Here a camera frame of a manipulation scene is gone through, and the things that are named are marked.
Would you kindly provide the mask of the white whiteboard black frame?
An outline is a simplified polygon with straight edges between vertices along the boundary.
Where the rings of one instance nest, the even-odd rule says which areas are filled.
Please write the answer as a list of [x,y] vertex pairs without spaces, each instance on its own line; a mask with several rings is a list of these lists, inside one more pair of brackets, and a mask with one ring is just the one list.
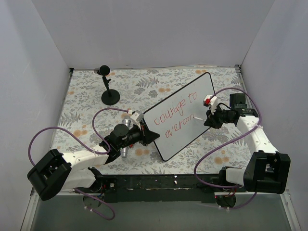
[[160,135],[154,144],[163,161],[171,159],[209,129],[193,117],[206,118],[203,100],[214,93],[211,74],[205,72],[144,112],[145,124]]

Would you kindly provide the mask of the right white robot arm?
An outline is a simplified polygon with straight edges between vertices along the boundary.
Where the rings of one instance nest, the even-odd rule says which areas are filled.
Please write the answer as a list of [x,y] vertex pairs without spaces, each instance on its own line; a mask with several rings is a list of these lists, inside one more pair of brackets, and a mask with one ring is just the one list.
[[219,129],[223,124],[234,124],[243,134],[251,153],[246,166],[224,167],[219,172],[218,187],[229,191],[239,185],[249,192],[282,194],[286,188],[291,159],[271,144],[259,124],[257,111],[248,108],[245,94],[231,94],[228,109],[221,109],[216,96],[207,95],[204,106],[208,107],[204,125]]

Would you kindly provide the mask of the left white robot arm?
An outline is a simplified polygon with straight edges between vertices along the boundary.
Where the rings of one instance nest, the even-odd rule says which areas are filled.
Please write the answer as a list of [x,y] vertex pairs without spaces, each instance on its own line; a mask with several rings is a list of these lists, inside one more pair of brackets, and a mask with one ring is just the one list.
[[160,135],[150,131],[144,123],[128,128],[118,124],[104,140],[94,148],[74,153],[61,153],[57,149],[48,151],[28,172],[27,178],[41,200],[53,198],[60,191],[73,188],[88,188],[98,192],[102,188],[99,173],[91,167],[113,162],[120,151],[135,143],[146,146]]

